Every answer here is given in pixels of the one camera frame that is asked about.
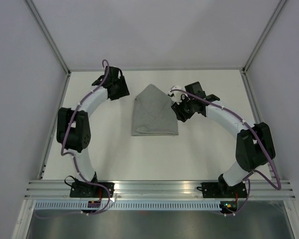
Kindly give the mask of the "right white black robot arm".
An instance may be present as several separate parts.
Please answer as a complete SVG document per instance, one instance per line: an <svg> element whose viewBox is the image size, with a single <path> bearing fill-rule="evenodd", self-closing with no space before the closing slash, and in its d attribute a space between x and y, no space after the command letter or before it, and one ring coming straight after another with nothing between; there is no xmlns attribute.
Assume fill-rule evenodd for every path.
<svg viewBox="0 0 299 239"><path fill-rule="evenodd" d="M214 94L207 95L199 82L185 87L173 86L168 95L174 99L171 108L176 118L186 122L200 114L222 126L236 140L233 165L218 178L217 190L223 197L231 196L258 168L273 165L276 157L270 127L264 123L247 121L227 108Z"/></svg>

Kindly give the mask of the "grey cloth napkin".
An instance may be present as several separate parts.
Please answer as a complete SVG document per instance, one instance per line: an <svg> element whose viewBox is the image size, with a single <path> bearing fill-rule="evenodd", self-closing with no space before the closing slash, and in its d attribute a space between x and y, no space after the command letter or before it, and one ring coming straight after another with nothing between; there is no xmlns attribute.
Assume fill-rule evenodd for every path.
<svg viewBox="0 0 299 239"><path fill-rule="evenodd" d="M149 84L134 99L132 136L178 135L176 114L171 98L153 84Z"/></svg>

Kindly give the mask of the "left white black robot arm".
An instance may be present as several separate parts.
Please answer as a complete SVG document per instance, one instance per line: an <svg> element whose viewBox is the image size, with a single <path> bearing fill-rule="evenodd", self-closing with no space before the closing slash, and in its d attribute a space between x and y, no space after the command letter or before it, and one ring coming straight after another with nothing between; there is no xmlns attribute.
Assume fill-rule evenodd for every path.
<svg viewBox="0 0 299 239"><path fill-rule="evenodd" d="M82 179L81 191L87 197L96 196L101 186L88 152L91 141L89 117L106 100L118 100L129 94L122 70L106 66L104 74L92 83L90 91L79 103L58 110L56 139L61 144L60 154L72 158L75 171Z"/></svg>

